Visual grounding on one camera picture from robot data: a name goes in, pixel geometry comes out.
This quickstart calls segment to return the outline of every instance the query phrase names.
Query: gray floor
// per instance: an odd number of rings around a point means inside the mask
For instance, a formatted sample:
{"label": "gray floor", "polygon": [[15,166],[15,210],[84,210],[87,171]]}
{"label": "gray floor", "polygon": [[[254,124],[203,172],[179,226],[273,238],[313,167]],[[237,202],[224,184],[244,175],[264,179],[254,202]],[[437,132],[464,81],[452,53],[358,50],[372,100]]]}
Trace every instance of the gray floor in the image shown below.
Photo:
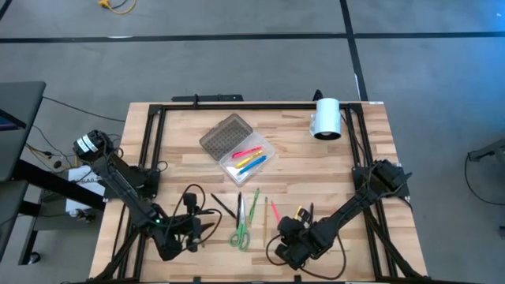
{"label": "gray floor", "polygon": [[[48,2],[13,0],[0,38],[345,30],[338,1],[149,0],[123,17],[91,0]],[[355,32],[505,31],[505,5],[498,0],[348,2]],[[357,46],[368,96],[386,103],[399,157],[413,171],[414,217],[429,274],[503,282],[505,241],[497,228],[505,225],[505,210],[469,193],[463,163],[468,151],[505,137],[505,39],[363,39]],[[306,100],[320,88],[326,96],[358,99],[344,39],[0,44],[0,81],[23,80],[44,80],[46,96],[116,118],[125,117],[132,101],[194,93]],[[111,103],[116,107],[107,107]],[[121,123],[46,101],[36,125],[65,152],[90,129],[122,132]],[[29,140],[48,148],[37,132]],[[24,158],[37,163],[26,153]],[[485,198],[505,202],[499,170],[493,159],[471,163],[469,179]],[[47,257],[18,267],[28,221],[16,224],[0,265],[2,283],[85,279],[98,224],[43,234],[36,249]]]}

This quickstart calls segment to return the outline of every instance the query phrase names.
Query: blue highlighter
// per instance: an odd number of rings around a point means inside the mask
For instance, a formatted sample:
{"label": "blue highlighter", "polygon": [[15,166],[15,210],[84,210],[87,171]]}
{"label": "blue highlighter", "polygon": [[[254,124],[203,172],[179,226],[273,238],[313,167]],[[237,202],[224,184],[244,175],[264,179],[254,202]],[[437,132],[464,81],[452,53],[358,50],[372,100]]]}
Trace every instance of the blue highlighter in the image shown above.
{"label": "blue highlighter", "polygon": [[238,172],[238,174],[243,174],[245,173],[246,171],[248,170],[251,170],[253,167],[255,166],[258,166],[259,164],[261,164],[262,162],[264,162],[265,160],[267,159],[267,156],[266,155],[263,155],[261,157],[259,157],[258,159],[252,161],[249,165],[247,165],[245,168],[243,168],[242,170],[240,170]]}

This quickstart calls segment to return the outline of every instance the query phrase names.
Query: scissors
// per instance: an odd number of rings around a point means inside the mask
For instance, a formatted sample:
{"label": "scissors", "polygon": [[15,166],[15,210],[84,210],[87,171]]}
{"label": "scissors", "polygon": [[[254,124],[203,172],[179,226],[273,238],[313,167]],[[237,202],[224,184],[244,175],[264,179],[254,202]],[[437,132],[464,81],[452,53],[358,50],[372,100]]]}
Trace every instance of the scissors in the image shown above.
{"label": "scissors", "polygon": [[238,250],[244,252],[249,247],[249,242],[251,241],[251,235],[249,234],[249,231],[247,231],[247,226],[245,222],[244,197],[242,197],[241,199],[239,215],[240,216],[238,216],[238,219],[240,219],[240,222],[238,223],[238,228],[235,230],[233,234],[231,234],[230,245],[232,247],[238,247]]}

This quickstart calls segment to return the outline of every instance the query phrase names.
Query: black floor stripe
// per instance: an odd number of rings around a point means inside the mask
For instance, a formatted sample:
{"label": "black floor stripe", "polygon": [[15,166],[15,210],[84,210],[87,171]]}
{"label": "black floor stripe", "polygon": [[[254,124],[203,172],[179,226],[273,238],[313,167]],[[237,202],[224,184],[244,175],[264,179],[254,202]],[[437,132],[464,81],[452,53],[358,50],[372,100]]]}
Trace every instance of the black floor stripe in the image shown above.
{"label": "black floor stripe", "polygon": [[3,3],[3,6],[2,6],[2,8],[0,9],[0,21],[2,20],[3,15],[5,15],[5,14],[6,14],[7,9],[9,8],[10,3],[11,3],[12,1],[13,1],[13,0],[6,0],[6,1]]}
{"label": "black floor stripe", "polygon": [[368,94],[365,87],[365,78],[363,77],[363,71],[361,69],[360,57],[357,53],[356,40],[354,40],[353,25],[350,21],[349,7],[347,6],[347,0],[340,0],[340,6],[342,7],[342,16],[344,19],[344,25],[346,26],[346,34],[348,35],[347,42],[349,44],[350,59],[353,63],[354,75],[357,81],[357,92],[359,99],[362,101],[368,101]]}
{"label": "black floor stripe", "polygon": [[345,39],[344,33],[265,33],[224,35],[141,35],[111,37],[67,37],[67,38],[9,38],[0,43],[131,43],[213,40],[261,40],[261,39]]}
{"label": "black floor stripe", "polygon": [[464,39],[464,38],[499,38],[505,32],[392,32],[392,33],[356,33],[355,39]]}

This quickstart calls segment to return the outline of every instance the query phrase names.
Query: wood grain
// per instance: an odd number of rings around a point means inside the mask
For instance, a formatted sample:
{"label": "wood grain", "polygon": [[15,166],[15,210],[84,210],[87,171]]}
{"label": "wood grain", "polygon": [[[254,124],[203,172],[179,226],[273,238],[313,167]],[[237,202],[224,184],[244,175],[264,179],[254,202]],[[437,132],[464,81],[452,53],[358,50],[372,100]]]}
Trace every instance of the wood grain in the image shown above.
{"label": "wood grain", "polygon": [[[363,107],[374,159],[387,158],[397,162],[384,105],[363,103]],[[124,160],[131,165],[138,163],[147,110],[147,103],[132,103],[129,108],[122,148],[125,152]],[[210,128],[232,113],[244,118],[276,150],[275,157],[241,188],[225,175],[199,144],[199,139]],[[190,183],[198,183],[207,194],[214,193],[232,211],[237,206],[239,191],[242,191],[246,199],[247,208],[252,205],[256,188],[260,188],[260,199],[256,205],[254,220],[249,226],[252,240],[248,252],[239,252],[228,245],[235,221],[208,196],[205,207],[221,210],[223,220],[205,248],[199,248],[197,253],[183,252],[176,259],[163,262],[154,243],[148,240],[141,281],[192,281],[196,275],[201,276],[204,281],[290,281],[294,275],[301,275],[304,280],[316,280],[302,271],[269,264],[263,244],[265,196],[277,204],[280,215],[291,216],[298,205],[308,209],[313,202],[315,218],[319,219],[331,214],[354,194],[350,173],[354,162],[345,124],[342,123],[342,138],[339,140],[316,140],[309,133],[311,113],[313,110],[168,111],[160,153],[160,160],[167,161],[168,169],[162,172],[159,195],[155,200],[167,214],[172,214],[182,191]],[[353,121],[358,134],[357,119],[354,118]],[[156,125],[155,121],[148,161],[151,159]],[[198,200],[203,200],[201,194],[198,194]],[[392,241],[413,268],[425,274],[425,263],[410,209],[397,199],[385,200],[384,207]],[[121,208],[121,201],[107,204],[90,276],[97,275],[110,261]],[[277,234],[277,224],[270,208],[267,212],[267,239],[270,240]],[[202,220],[215,222],[217,216],[204,216]],[[124,226],[120,232],[120,244]],[[358,216],[351,220],[342,228],[340,234],[347,254],[347,269],[341,280],[373,280],[363,217]],[[276,244],[274,242],[271,246],[271,257],[279,262],[273,253]],[[137,247],[134,246],[127,275],[132,274],[136,250]],[[387,275],[383,252],[380,255],[383,273]],[[319,260],[311,260],[306,268],[315,273],[332,276],[338,274],[341,266],[342,253],[335,243],[328,254]]]}

